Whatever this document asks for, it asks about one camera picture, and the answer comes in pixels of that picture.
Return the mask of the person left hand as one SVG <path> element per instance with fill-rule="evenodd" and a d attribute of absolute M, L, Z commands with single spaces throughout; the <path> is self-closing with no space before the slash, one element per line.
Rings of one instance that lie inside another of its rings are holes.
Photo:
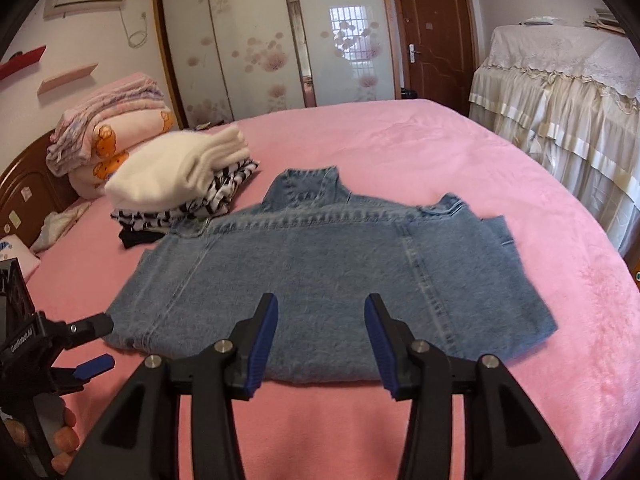
<path fill-rule="evenodd" d="M 52 458 L 51 466 L 58 474 L 66 474 L 79 448 L 79 437 L 74 429 L 76 415 L 69 408 L 64 408 L 63 420 L 63 426 L 53 435 L 54 446 L 60 452 Z M 19 448 L 28 448 L 29 435 L 25 426 L 12 418 L 3 422 L 15 444 Z"/>

